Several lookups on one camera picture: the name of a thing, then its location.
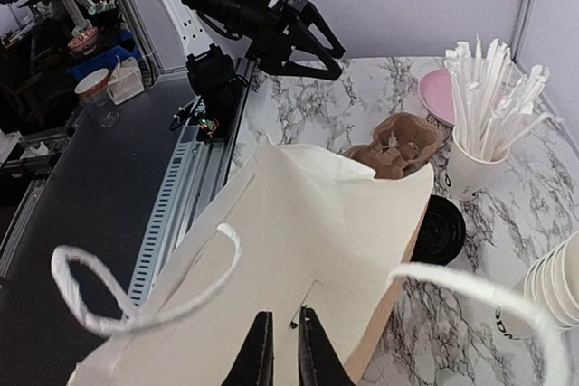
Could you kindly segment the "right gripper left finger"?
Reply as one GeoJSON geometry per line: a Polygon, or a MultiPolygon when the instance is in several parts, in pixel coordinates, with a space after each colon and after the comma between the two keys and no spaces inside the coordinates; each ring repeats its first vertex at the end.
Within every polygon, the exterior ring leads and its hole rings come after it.
{"type": "Polygon", "coordinates": [[[223,386],[269,386],[274,374],[273,314],[259,312],[223,386]]]}

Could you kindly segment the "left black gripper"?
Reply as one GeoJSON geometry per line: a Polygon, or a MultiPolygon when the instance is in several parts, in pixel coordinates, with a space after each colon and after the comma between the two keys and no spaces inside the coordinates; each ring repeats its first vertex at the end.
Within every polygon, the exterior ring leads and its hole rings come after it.
{"type": "Polygon", "coordinates": [[[316,6],[308,0],[283,0],[269,7],[270,0],[181,0],[212,28],[229,39],[251,41],[245,58],[270,75],[337,80],[342,70],[336,59],[345,48],[316,6]],[[325,66],[315,69],[290,60],[295,49],[313,55],[325,66]]]}

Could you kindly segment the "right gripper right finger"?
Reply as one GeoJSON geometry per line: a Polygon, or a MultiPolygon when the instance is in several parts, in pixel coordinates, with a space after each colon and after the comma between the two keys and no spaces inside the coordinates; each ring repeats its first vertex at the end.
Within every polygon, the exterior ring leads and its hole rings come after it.
{"type": "Polygon", "coordinates": [[[354,385],[316,311],[306,306],[299,312],[298,373],[300,385],[354,385]]]}

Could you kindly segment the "brown paper bag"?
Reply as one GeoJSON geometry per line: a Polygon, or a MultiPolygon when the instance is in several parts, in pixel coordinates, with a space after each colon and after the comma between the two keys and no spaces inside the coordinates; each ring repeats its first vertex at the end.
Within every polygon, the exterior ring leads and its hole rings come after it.
{"type": "Polygon", "coordinates": [[[431,165],[380,180],[354,160],[264,137],[215,196],[135,306],[86,251],[60,246],[52,277],[77,321],[105,343],[74,369],[72,385],[219,385],[260,312],[272,315],[273,376],[294,385],[298,332],[312,307],[358,380],[372,358],[401,277],[505,307],[544,347],[545,384],[566,385],[569,362],[552,320],[523,297],[448,268],[410,263],[434,182],[431,165]]]}

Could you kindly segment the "brown cardboard cup carrier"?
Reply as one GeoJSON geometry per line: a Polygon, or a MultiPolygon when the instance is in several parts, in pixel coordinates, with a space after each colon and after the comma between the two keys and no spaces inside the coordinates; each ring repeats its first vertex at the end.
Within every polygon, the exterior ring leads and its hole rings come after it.
{"type": "Polygon", "coordinates": [[[381,122],[369,144],[351,146],[344,156],[373,169],[376,179],[398,180],[426,164],[442,142],[434,124],[403,112],[381,122]]]}

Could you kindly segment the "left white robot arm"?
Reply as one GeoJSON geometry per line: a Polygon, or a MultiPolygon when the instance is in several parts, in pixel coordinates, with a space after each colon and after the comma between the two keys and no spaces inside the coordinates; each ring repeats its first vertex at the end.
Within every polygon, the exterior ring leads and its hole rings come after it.
{"type": "Polygon", "coordinates": [[[234,77],[233,62],[210,37],[250,40],[250,61],[276,76],[337,80],[345,49],[310,0],[159,0],[181,40],[195,94],[215,94],[234,77]]]}

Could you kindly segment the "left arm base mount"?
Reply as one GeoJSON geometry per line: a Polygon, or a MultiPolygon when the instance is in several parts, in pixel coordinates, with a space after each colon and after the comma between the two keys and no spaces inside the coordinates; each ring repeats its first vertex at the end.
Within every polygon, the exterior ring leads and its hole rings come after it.
{"type": "Polygon", "coordinates": [[[189,55],[186,68],[195,100],[177,110],[169,130],[198,127],[197,141],[226,142],[249,82],[236,73],[232,58],[214,43],[204,54],[189,55]]]}

